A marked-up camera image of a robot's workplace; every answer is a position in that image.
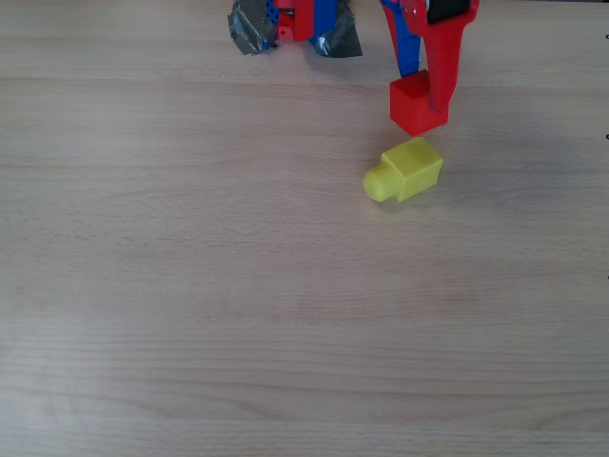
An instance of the blue component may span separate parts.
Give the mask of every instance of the blue component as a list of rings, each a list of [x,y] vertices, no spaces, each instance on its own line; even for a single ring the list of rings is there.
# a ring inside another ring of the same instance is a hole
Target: blue component
[[[419,71],[419,56],[421,53],[421,37],[410,33],[403,17],[400,5],[391,3],[389,0],[381,0],[384,7],[393,11],[393,20],[397,34],[398,67],[402,78]]]
[[[338,0],[315,0],[313,36],[336,28]]]
[[[279,24],[279,8],[275,7],[273,0],[266,0],[266,15],[273,24]]]

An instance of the table surface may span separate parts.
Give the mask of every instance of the table surface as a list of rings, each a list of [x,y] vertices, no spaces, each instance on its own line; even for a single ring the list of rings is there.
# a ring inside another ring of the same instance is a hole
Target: table surface
[[[609,6],[488,1],[438,186],[363,58],[228,0],[0,2],[0,455],[606,456]]]

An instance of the gray tape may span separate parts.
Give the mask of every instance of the gray tape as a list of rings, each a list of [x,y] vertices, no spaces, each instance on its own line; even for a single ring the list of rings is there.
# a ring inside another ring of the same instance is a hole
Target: gray tape
[[[235,0],[228,16],[230,37],[243,54],[275,48],[275,25],[266,17],[266,0]]]
[[[336,27],[322,33],[315,43],[315,51],[323,57],[345,58],[362,55],[360,38],[355,29],[355,16],[348,3],[348,0],[339,0]]]

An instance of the yellow block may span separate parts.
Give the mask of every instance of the yellow block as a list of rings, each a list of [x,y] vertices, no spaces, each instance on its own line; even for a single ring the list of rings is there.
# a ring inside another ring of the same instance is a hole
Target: yellow block
[[[384,152],[381,164],[365,174],[363,188],[377,202],[403,202],[438,183],[443,160],[424,138],[413,138]]]

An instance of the peg on yellow block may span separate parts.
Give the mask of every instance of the peg on yellow block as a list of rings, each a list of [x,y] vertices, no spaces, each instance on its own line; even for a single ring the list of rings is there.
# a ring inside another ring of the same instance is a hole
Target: peg on yellow block
[[[363,188],[377,202],[390,197],[403,202],[438,183],[442,162],[424,138],[413,138],[384,152],[381,164],[365,174]]]

